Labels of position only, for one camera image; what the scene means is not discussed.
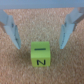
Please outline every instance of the textured floor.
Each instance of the textured floor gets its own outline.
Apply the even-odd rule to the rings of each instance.
[[[0,28],[0,84],[84,84],[84,20],[59,49],[61,25],[73,8],[4,10],[18,25],[18,50]],[[51,66],[33,68],[32,41],[49,41]]]

